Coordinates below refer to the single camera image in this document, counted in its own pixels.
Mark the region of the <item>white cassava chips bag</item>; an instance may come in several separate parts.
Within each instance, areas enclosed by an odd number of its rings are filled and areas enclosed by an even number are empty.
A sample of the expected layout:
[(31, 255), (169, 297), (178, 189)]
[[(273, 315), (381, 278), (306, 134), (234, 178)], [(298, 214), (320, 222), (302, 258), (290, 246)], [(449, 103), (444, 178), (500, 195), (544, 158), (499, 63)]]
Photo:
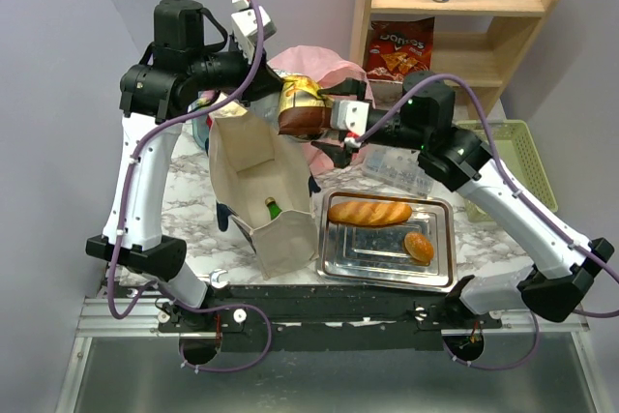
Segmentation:
[(308, 76), (287, 75), (282, 79), (279, 100), (279, 134), (318, 136), (331, 128), (333, 100), (321, 96), (320, 85)]

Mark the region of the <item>pink plastic grocery bag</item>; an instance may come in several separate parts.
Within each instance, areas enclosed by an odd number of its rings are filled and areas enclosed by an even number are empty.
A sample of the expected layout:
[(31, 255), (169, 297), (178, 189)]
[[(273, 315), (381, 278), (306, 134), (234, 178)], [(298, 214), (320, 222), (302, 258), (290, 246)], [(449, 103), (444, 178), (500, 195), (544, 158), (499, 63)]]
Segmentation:
[[(373, 101), (367, 74), (363, 68), (344, 60), (331, 49), (312, 45), (298, 45), (279, 53), (268, 63), (271, 68), (280, 72), (306, 75), (324, 88), (332, 87), (348, 77), (363, 80), (367, 85), (366, 99)], [(305, 143), (302, 144), (302, 148), (312, 175), (318, 176), (334, 169), (333, 162), (315, 147)], [(368, 150), (369, 147), (366, 146), (353, 155), (351, 165), (361, 164)]]

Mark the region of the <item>red chips bag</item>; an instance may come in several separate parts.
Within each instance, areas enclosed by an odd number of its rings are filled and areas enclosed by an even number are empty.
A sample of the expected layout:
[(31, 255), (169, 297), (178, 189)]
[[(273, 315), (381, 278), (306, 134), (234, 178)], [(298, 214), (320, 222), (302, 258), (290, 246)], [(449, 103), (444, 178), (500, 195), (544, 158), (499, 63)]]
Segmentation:
[(369, 79), (403, 81), (428, 71), (433, 50), (434, 17), (371, 23), (365, 70)]

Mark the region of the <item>beige canvas tote bag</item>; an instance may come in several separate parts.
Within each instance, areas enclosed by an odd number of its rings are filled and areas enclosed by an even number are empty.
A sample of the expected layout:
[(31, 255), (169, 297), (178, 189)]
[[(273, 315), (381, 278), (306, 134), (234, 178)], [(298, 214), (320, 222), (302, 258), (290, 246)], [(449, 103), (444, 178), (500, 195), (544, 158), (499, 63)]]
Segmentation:
[[(319, 188), (301, 146), (237, 103), (208, 116), (207, 155), (219, 230), (236, 224), (266, 280), (305, 268), (318, 256), (312, 195)], [(273, 221), (267, 197), (282, 209)]]

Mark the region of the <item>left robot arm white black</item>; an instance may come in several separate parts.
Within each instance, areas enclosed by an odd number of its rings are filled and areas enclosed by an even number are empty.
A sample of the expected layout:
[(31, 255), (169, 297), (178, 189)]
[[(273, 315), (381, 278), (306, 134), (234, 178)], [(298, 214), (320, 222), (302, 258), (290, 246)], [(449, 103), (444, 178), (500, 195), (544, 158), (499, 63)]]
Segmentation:
[(154, 10), (154, 40), (120, 81), (123, 148), (118, 182), (103, 232), (88, 239), (88, 255), (109, 264), (109, 284), (122, 265), (146, 277), (180, 305), (195, 331), (215, 316), (208, 285), (186, 262), (187, 244), (162, 233), (162, 201), (172, 152), (185, 122), (233, 102), (250, 106), (280, 92), (264, 43), (275, 25), (251, 0), (232, 0), (232, 29), (205, 44), (201, 3), (162, 0)]

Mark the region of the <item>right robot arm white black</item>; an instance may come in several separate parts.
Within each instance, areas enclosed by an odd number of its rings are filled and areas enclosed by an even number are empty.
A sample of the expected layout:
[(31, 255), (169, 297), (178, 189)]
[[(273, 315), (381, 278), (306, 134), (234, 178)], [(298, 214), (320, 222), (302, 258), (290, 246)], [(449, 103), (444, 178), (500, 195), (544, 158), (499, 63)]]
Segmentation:
[(364, 101), (366, 84), (353, 78), (319, 90), (333, 96), (331, 129), (340, 143), (315, 142), (337, 167), (346, 167), (365, 143), (416, 150), (418, 165), (433, 180), (473, 202), (528, 254), (532, 265), (488, 278), (467, 276), (445, 298), (445, 315), (464, 328), (493, 310), (530, 310), (555, 323), (578, 314), (600, 271), (618, 277), (607, 262), (614, 247), (569, 227), (530, 193), (501, 161), (491, 129), (477, 137), (453, 122), (460, 86), (479, 107), (472, 88), (453, 74), (422, 73), (388, 110)]

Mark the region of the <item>teal plastic container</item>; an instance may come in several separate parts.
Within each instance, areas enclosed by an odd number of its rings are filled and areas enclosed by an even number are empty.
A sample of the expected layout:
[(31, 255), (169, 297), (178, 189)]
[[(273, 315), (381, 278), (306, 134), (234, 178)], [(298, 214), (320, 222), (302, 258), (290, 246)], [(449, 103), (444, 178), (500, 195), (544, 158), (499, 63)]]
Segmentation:
[[(200, 97), (191, 106), (190, 112), (200, 110), (202, 107), (208, 107), (212, 104), (213, 97)], [(210, 119), (208, 115), (202, 115), (201, 117), (192, 119), (192, 136), (196, 145), (208, 152), (209, 146), (209, 133), (210, 133)]]

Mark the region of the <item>clear plastic screw box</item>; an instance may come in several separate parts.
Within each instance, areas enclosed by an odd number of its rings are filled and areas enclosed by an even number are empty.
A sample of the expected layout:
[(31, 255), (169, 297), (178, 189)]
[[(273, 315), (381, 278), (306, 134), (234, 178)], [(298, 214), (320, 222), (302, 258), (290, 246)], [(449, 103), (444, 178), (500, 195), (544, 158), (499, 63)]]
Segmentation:
[(417, 196), (429, 196), (434, 181), (418, 166), (418, 152), (371, 146), (362, 172), (377, 181)]

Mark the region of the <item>green glass bottle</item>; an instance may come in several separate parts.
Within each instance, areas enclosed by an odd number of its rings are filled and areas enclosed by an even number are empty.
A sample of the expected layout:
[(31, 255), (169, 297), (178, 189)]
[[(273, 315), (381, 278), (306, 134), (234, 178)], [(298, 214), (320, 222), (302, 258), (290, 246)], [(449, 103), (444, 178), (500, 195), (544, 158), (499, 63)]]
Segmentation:
[(276, 219), (281, 213), (282, 209), (277, 203), (277, 201), (273, 197), (267, 197), (265, 199), (265, 205), (269, 212), (270, 220), (273, 221)]

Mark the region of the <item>silver metal tray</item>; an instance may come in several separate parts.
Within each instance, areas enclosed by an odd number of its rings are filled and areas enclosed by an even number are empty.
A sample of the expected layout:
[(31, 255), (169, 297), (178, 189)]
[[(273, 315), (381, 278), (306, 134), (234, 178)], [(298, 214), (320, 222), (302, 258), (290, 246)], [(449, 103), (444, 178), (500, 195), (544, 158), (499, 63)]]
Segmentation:
[[(404, 223), (380, 228), (330, 221), (328, 210), (346, 201), (405, 202), (412, 215)], [(404, 238), (410, 232), (432, 244), (434, 257), (428, 265), (407, 253)], [(329, 189), (321, 205), (316, 271), (328, 280), (447, 293), (457, 282), (452, 206), (436, 197)]]

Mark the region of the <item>round bread bun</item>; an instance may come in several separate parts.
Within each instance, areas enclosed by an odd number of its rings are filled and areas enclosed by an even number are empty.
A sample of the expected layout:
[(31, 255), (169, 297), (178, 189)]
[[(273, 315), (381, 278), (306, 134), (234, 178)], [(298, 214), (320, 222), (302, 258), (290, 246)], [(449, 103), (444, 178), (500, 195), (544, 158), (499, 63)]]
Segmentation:
[(403, 239), (403, 246), (411, 260), (419, 265), (428, 266), (434, 258), (434, 247), (422, 233), (407, 233)]

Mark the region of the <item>green plastic basket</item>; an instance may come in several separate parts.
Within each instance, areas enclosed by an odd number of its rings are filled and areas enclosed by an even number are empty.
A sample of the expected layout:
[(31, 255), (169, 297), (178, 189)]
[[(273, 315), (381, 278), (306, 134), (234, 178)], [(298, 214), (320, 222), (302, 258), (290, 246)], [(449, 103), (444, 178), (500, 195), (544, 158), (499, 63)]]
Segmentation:
[(488, 123), (498, 154), (517, 180), (552, 213), (557, 201), (527, 124), (522, 120)]

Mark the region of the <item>wooden shelf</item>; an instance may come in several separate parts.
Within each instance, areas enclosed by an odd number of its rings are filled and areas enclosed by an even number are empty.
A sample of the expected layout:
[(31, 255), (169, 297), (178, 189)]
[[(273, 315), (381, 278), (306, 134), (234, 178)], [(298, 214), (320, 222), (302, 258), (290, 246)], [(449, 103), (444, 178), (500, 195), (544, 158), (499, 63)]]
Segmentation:
[(431, 65), (457, 74), (491, 112), (559, 0), (355, 0), (349, 59), (364, 64), (370, 18), (386, 15), (488, 16), (484, 32), (434, 36)]

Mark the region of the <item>silver wrench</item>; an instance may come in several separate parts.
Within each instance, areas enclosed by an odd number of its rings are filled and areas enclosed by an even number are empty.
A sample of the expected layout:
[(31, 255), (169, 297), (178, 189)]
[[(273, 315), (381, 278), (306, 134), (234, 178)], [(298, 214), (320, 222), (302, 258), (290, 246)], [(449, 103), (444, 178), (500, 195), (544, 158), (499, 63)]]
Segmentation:
[(215, 269), (208, 275), (199, 277), (199, 281), (205, 284), (208, 288), (222, 290), (230, 285), (230, 282), (227, 279), (227, 274), (228, 272), (224, 269)]

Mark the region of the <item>black mounting base rail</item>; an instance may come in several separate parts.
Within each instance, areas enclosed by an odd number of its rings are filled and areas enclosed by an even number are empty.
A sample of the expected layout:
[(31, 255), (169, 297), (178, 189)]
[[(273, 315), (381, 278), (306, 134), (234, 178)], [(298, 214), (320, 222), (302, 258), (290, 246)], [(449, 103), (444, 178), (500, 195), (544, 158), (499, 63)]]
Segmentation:
[(227, 352), (415, 349), (442, 333), (499, 329), (489, 315), (453, 316), (444, 294), (366, 285), (229, 285), (209, 291), (206, 314), (161, 306), (162, 333), (215, 340)]

